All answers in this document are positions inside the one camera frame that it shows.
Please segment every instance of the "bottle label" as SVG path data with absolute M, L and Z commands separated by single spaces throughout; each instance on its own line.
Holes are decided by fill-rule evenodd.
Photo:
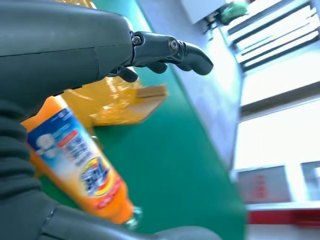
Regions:
M 27 142 L 70 191 L 77 191 L 94 208 L 106 207 L 122 185 L 122 179 L 68 108 L 29 132 Z

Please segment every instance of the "green surface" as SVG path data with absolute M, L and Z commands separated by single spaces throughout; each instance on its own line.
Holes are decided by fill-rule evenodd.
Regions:
M 134 0 L 94 0 L 98 9 L 130 19 L 135 31 L 149 27 Z M 104 153 L 141 207 L 138 232 L 196 225 L 223 240 L 243 240 L 246 212 L 179 80 L 171 70 L 157 75 L 136 69 L 143 84 L 166 84 L 169 97 L 142 124 L 97 127 Z M 75 205 L 45 177 L 44 190 L 63 204 Z

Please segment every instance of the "yellow plastic bag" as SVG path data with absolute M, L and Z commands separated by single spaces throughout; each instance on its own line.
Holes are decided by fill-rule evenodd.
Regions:
M 96 8 L 90 0 L 60 0 Z M 140 123 L 162 103 L 165 86 L 142 88 L 139 80 L 128 83 L 120 77 L 104 79 L 61 95 L 90 134 L 92 126 Z

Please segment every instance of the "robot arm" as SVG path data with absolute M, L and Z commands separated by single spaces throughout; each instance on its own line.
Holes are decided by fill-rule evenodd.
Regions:
M 134 32 L 122 15 L 50 0 L 0 0 L 0 235 L 4 240 L 215 240 L 201 227 L 150 235 L 60 206 L 40 190 L 20 122 L 45 100 L 106 76 L 162 73 L 166 63 L 201 75 L 212 62 L 172 36 Z

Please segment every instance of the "detergent bottle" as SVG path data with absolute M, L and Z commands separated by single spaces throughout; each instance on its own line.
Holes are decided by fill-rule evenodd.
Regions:
M 21 124 L 28 131 L 31 162 L 85 212 L 137 224 L 125 182 L 61 97 L 48 98 Z

